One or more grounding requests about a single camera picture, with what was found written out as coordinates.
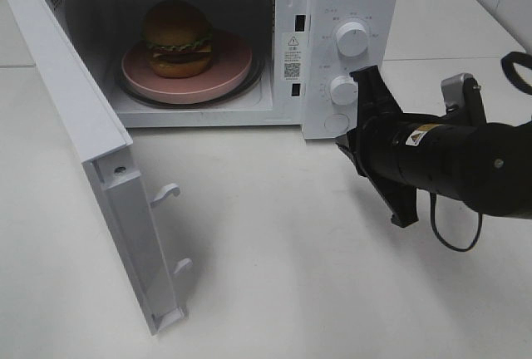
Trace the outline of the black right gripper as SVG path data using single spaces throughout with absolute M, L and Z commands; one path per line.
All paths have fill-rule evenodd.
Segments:
M 358 84 L 357 126 L 336 137 L 335 143 L 391 210 L 391 222 L 409 226 L 418 220 L 416 189 L 387 174 L 395 164 L 391 140 L 402 110 L 384 83 L 378 65 L 359 68 L 350 77 Z

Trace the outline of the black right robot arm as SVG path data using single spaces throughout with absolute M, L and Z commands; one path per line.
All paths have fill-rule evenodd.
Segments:
M 470 73 L 442 81 L 443 116 L 404 112 L 377 66 L 350 76 L 358 87 L 357 125 L 337 146 L 383 198 L 395 225 L 418 220 L 419 189 L 480 214 L 530 218 L 531 124 L 488 122 Z

